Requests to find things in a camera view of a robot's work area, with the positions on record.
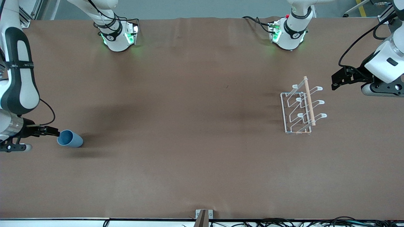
cup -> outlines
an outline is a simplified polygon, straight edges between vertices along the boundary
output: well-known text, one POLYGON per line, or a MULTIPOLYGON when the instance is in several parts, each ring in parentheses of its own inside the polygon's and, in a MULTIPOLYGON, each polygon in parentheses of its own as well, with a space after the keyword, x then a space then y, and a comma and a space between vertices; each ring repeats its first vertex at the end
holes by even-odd
POLYGON ((83 138, 71 130, 63 130, 57 138, 57 143, 66 147, 80 147, 83 145, 83 138))

yellow stripe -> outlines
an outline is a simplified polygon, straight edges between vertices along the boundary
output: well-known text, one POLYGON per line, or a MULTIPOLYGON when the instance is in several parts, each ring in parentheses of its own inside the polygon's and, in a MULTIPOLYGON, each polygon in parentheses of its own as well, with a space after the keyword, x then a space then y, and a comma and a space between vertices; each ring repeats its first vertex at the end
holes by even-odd
MULTIPOLYGON (((361 2, 361 0, 356 0, 356 4, 359 4, 361 2)), ((359 12, 361 17, 366 17, 365 9, 363 8, 363 6, 359 7, 359 12)))

gray floor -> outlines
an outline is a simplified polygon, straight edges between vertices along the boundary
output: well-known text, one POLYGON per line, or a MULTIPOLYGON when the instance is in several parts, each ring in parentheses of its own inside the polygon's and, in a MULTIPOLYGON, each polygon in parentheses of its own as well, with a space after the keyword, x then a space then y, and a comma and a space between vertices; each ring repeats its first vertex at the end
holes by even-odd
MULTIPOLYGON (((318 17, 341 17, 345 11, 356 5, 355 0, 337 0, 324 5, 316 5, 318 17)), ((384 9, 370 3, 364 5, 366 15, 375 17, 384 9)), ((80 9, 67 0, 60 0, 56 12, 54 6, 49 6, 44 19, 90 19, 80 9)), ((218 17, 240 18, 242 16, 270 17, 284 16, 290 13, 286 0, 120 0, 115 9, 116 14, 124 17, 139 19, 175 19, 179 17, 218 17)), ((350 17, 360 17, 359 10, 350 17)))

black band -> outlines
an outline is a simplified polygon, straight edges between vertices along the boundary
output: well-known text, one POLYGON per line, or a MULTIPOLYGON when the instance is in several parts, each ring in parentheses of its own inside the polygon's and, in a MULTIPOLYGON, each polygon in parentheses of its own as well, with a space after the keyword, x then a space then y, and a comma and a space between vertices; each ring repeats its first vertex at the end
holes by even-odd
POLYGON ((101 32, 103 37, 106 38, 108 41, 115 41, 116 37, 118 37, 118 35, 120 35, 122 33, 122 24, 120 21, 118 21, 118 23, 119 23, 119 27, 114 32, 109 33, 109 34, 101 32))
POLYGON ((32 61, 6 61, 4 62, 8 69, 17 68, 17 69, 33 69, 34 63, 32 61))
POLYGON ((311 13, 311 6, 309 6, 309 8, 307 9, 307 14, 304 16, 298 16, 296 14, 293 13, 293 11, 290 13, 292 15, 292 17, 296 18, 296 19, 306 19, 311 13))
POLYGON ((285 32, 290 35, 291 39, 294 39, 294 40, 298 39, 306 31, 306 29, 304 29, 303 31, 299 31, 299 32, 294 31, 294 30, 290 29, 287 22, 288 22, 288 20, 285 20, 285 23, 283 24, 283 26, 285 28, 285 32))
POLYGON ((99 25, 99 24, 97 24, 97 23, 95 23, 95 22, 94 22, 94 24, 97 25, 98 28, 109 28, 109 27, 111 27, 112 25, 114 25, 115 22, 116 22, 116 16, 114 16, 114 19, 113 19, 113 20, 111 21, 111 23, 109 23, 109 24, 99 25))

wooden rod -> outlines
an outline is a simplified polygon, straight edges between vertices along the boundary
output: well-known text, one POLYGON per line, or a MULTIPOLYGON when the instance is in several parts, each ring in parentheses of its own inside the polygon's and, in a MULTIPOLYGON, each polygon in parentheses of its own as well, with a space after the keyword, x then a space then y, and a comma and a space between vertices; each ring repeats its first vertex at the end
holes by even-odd
POLYGON ((307 81, 307 76, 304 76, 303 79, 304 79, 304 86, 306 87, 307 102, 309 103, 310 121, 312 122, 311 125, 316 126, 316 121, 314 119, 313 103, 311 102, 310 88, 309 88, 309 82, 307 81))

